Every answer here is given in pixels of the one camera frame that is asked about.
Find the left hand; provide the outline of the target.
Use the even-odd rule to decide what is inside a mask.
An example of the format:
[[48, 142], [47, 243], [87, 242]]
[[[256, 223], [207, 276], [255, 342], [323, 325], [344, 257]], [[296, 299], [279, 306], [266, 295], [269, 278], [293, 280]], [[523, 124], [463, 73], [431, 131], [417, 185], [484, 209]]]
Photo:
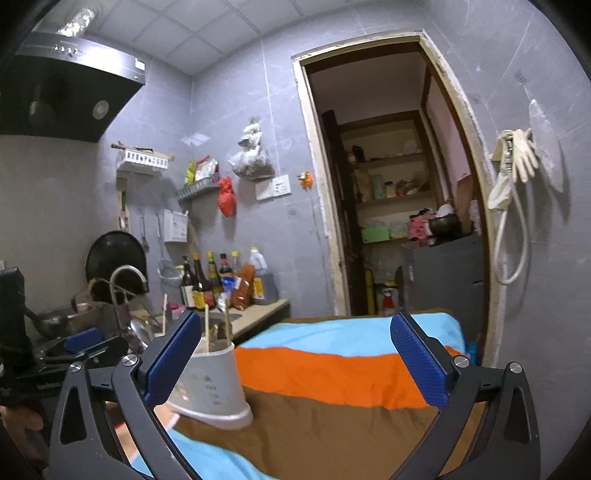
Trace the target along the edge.
[[1, 407], [3, 426], [10, 434], [19, 451], [27, 458], [45, 462], [45, 455], [28, 436], [29, 431], [43, 429], [43, 419], [35, 411], [26, 407]]

